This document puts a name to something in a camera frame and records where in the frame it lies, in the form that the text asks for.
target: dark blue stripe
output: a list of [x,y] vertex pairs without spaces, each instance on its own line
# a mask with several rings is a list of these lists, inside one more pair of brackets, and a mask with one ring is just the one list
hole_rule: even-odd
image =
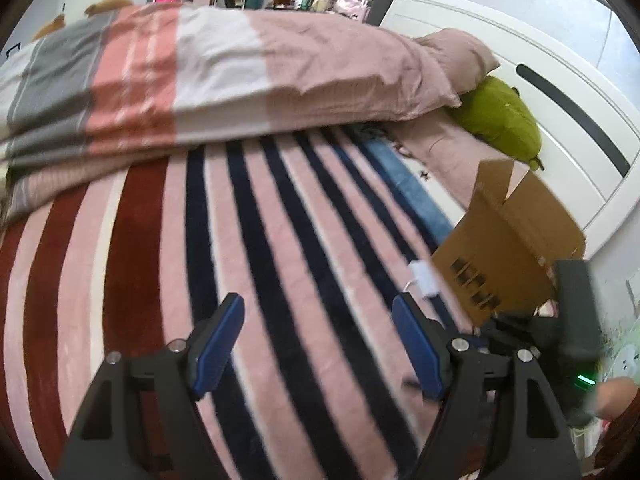
[[226,153],[258,304],[293,407],[327,478],[359,479],[360,473],[335,428],[296,331],[255,201],[241,141],[228,142]]
[[[431,252],[435,252],[453,230],[446,216],[387,144],[378,139],[363,141],[362,134],[356,131],[353,124],[343,126],[343,131],[382,178],[396,203],[418,229]],[[430,301],[447,331],[457,334],[458,329],[440,295],[430,298]],[[464,337],[476,348],[486,346],[486,341],[482,338],[466,333]]]
[[[332,147],[338,158],[340,158],[341,163],[343,164],[347,172],[351,175],[356,186],[358,186],[360,192],[363,194],[375,214],[378,216],[378,219],[382,222],[386,230],[393,238],[398,251],[400,251],[402,256],[404,256],[404,259],[407,261],[407,263],[412,260],[417,260],[417,256],[414,250],[411,248],[409,242],[406,241],[406,239],[400,232],[400,229],[396,225],[396,222],[393,220],[391,213],[386,208],[385,203],[382,202],[382,199],[376,194],[375,191],[373,191],[369,183],[360,174],[360,171],[356,167],[355,163],[351,160],[351,157],[347,154],[347,152],[344,151],[344,148],[340,145],[340,143],[335,139],[335,136],[331,133],[331,130],[328,128],[321,128],[321,130],[324,138]],[[437,295],[435,298],[430,298],[430,302],[444,327],[449,332],[451,332],[452,335],[457,335],[458,327],[456,326],[456,322],[451,316],[449,309],[442,301],[440,295]]]
[[391,311],[391,304],[394,298],[399,294],[396,284],[393,282],[385,265],[376,254],[366,232],[355,217],[344,195],[335,183],[335,180],[320,161],[320,158],[311,146],[311,143],[309,143],[306,133],[297,132],[294,134],[294,138],[305,153],[306,160],[308,160],[311,169],[316,174],[322,190],[324,190],[325,195],[331,201],[334,209],[340,216],[342,224],[351,237],[353,245],[358,252],[358,256],[364,264],[366,273],[371,278],[371,281],[378,290],[386,307]]
[[382,225],[389,232],[391,237],[393,238],[394,244],[398,248],[398,251],[404,256],[404,259],[407,262],[412,260],[417,260],[418,256],[415,254],[415,251],[406,241],[398,225],[394,221],[389,209],[386,208],[386,205],[380,197],[373,191],[372,187],[369,183],[364,179],[364,177],[360,174],[358,168],[356,168],[355,163],[351,160],[351,157],[344,151],[344,148],[340,145],[338,140],[335,138],[334,134],[332,134],[329,128],[320,128],[322,131],[322,135],[326,139],[327,143],[332,147],[334,153],[340,159],[344,169],[351,175],[356,186],[364,196],[364,198],[369,202],[369,205],[373,209],[374,213],[378,217],[378,219],[382,222]]
[[[190,152],[187,158],[185,243],[191,314],[195,324],[213,316],[219,301],[210,250],[202,146]],[[231,364],[225,367],[212,398],[226,445],[242,478],[275,479]]]
[[391,394],[386,388],[375,359],[367,347],[351,315],[338,280],[331,268],[313,223],[296,192],[273,137],[263,137],[264,149],[271,174],[278,187],[282,204],[296,232],[306,264],[316,282],[322,300],[340,342],[344,356],[364,393],[372,418],[386,441],[401,474],[409,471],[417,458],[417,450],[409,427]]

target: cardboard box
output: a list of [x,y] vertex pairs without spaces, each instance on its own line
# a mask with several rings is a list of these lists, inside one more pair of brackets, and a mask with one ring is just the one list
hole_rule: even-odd
[[582,231],[533,173],[507,198],[512,171],[510,160],[480,164],[466,215],[433,255],[476,326],[555,298],[553,263],[584,256]]

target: white bed frame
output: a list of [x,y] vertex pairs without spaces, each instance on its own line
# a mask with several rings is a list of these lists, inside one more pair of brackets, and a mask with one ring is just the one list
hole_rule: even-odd
[[[540,125],[540,159],[545,171],[536,174],[584,230],[586,257],[593,256],[640,198],[640,112],[631,102],[563,44],[520,20],[466,0],[394,0],[380,26],[412,38],[441,28],[459,28],[494,51],[501,67],[493,74],[518,88]],[[609,149],[520,76],[516,72],[520,64],[537,72],[585,111],[609,137]],[[611,150],[617,151],[617,167]],[[628,171],[620,169],[620,155],[628,162]],[[444,210],[455,211],[446,194],[438,192],[434,198],[442,202]]]

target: pink blanket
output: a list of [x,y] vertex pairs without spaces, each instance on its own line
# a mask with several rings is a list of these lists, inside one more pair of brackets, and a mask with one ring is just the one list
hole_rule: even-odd
[[127,7],[0,69],[0,156],[18,176],[2,213],[15,218],[150,150],[405,121],[459,102],[427,47],[342,17]]

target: blue finger pad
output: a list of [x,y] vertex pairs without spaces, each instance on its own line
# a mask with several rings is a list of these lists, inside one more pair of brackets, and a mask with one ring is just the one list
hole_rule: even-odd
[[423,393],[430,399],[441,399],[444,385],[440,379],[438,355],[401,296],[394,299],[391,316]]
[[218,386],[243,323],[244,301],[240,296],[235,296],[226,306],[222,318],[197,358],[197,373],[191,389],[198,399]]

